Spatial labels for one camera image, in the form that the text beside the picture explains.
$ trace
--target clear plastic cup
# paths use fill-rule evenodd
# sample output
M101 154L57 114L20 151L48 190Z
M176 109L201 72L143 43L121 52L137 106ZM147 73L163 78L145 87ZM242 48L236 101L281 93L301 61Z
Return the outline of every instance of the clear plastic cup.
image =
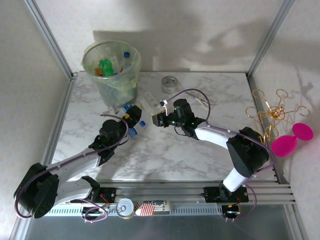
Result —
M123 69L124 53L129 52L130 65ZM112 76L97 76L95 69L100 60L108 59L112 63ZM138 75L141 68L141 57L137 49L124 41L104 40L95 42L84 51L81 65L95 83L104 104L122 107L133 103L138 96Z

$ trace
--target blue bottle cap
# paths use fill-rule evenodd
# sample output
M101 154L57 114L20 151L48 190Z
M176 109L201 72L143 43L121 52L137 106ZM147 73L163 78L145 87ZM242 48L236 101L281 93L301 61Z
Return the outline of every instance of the blue bottle cap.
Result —
M127 59L127 58L130 58L130 52L125 51L125 52L123 53L123 57L125 57L126 59Z

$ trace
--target pink object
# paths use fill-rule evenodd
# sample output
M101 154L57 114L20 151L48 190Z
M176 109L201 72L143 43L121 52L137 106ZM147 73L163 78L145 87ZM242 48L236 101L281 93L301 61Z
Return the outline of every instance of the pink object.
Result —
M292 154L298 147L298 140L310 141L314 138L312 129L304 123L296 123L292 127L294 136L284 135L278 137L272 144L272 152L281 158L286 158Z
M300 140L310 141L314 138L314 132L312 129L304 123L296 123L292 127L293 134Z
M281 158L286 158L292 154L298 147L296 136L284 135L278 137L272 144L272 152Z

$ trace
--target red wire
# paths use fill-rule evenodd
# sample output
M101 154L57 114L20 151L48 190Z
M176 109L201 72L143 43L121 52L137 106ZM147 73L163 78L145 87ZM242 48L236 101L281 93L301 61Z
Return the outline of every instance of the red wire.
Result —
M106 199L106 195L104 195L103 193L100 194L100 197L105 201L106 204L109 204L110 206L110 203L107 201Z

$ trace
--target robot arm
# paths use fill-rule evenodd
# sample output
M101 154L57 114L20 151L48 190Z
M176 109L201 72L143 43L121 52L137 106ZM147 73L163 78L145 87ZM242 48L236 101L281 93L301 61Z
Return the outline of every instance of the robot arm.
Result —
M132 128L139 122L141 114L141 109L133 106L123 120ZM97 202L100 185L94 179L83 176L77 181L67 181L83 171L106 163L115 154L117 143L126 134L126 129L123 121L106 120L99 130L99 135L84 151L48 166L40 163L32 165L13 197L18 197L18 203L36 219L47 214L53 206L66 201L89 198Z
M208 141L229 151L234 168L219 186L217 202L229 202L239 187L268 161L268 152L241 136L231 136L207 126L202 118L195 117L186 99L173 103L174 111L170 114L161 112L152 117L157 127L180 127L186 136L195 140ZM259 134L249 127L240 133L259 141Z

